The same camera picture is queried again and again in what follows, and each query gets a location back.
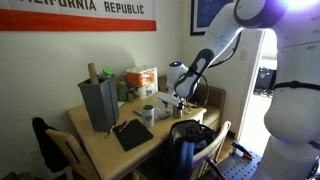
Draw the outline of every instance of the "wooden table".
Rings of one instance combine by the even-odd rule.
[[[155,98],[157,98],[157,93],[147,99],[135,100],[133,103],[122,105],[119,109],[120,115],[117,125],[120,125],[126,119],[138,119],[143,122],[142,117],[134,113],[133,110],[148,104]],[[171,115],[166,120],[156,122],[154,127],[149,128],[153,138],[126,152],[114,133],[111,133],[105,139],[107,132],[93,130],[84,105],[68,110],[70,119],[101,179],[120,179],[124,177],[149,158],[157,147],[169,137],[172,124],[187,119],[202,120],[205,112],[206,109],[203,108],[192,109],[190,114],[183,115],[181,119],[174,119]]]

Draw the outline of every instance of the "gray trash can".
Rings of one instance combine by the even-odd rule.
[[[91,84],[87,79],[78,84],[95,131],[109,131],[119,118],[116,80],[114,76]]]

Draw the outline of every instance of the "cup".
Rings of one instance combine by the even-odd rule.
[[[154,108],[152,105],[144,105],[142,106],[142,118],[143,118],[143,124],[147,128],[151,128],[154,126],[154,111],[159,111],[158,114],[160,114],[160,109],[159,108]]]
[[[173,106],[173,117],[176,119],[180,119],[182,117],[182,110],[177,106]]]

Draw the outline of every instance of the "black notebook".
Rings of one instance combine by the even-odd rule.
[[[153,135],[138,119],[131,120],[121,132],[119,132],[120,127],[117,126],[113,130],[125,151],[153,138]]]

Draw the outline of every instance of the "red stripe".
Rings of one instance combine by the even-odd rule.
[[[0,31],[156,31],[154,20],[91,18],[0,9]]]

